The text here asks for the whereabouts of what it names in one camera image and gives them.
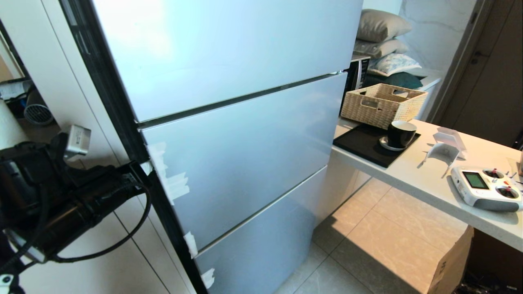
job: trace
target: wicker basket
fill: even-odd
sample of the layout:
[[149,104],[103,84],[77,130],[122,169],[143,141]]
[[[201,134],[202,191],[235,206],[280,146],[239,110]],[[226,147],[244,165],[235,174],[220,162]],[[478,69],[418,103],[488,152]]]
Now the wicker basket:
[[418,115],[427,92],[377,84],[345,93],[342,117],[387,129],[394,120]]

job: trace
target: black mug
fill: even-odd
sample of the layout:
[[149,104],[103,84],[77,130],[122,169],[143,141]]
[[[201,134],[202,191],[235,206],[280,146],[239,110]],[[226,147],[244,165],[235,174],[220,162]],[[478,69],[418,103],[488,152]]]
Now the black mug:
[[403,149],[407,147],[414,135],[417,127],[410,122],[395,120],[389,125],[387,132],[388,145],[390,147]]

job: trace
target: controller screen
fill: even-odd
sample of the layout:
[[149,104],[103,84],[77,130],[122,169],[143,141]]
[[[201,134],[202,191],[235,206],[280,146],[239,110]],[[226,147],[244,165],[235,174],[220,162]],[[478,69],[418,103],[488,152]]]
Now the controller screen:
[[467,181],[469,182],[470,186],[472,188],[476,188],[476,189],[487,189],[488,190],[488,186],[487,184],[485,183],[485,181],[481,178],[481,176],[479,175],[479,173],[473,173],[473,172],[463,172],[463,175],[465,176],[465,178],[467,179]]

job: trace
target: black tray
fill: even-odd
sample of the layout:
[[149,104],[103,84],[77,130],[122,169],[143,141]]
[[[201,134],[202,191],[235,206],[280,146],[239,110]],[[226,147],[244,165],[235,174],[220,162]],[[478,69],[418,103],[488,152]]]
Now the black tray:
[[389,167],[420,136],[415,134],[412,142],[402,151],[391,151],[380,145],[379,139],[385,135],[387,130],[363,123],[334,139],[333,145],[380,166]]

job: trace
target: tile floor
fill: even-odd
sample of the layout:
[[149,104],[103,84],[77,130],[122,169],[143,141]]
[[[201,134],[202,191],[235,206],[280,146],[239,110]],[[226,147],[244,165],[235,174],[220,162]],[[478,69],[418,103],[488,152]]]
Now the tile floor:
[[426,293],[467,224],[370,179],[314,231],[276,294]]

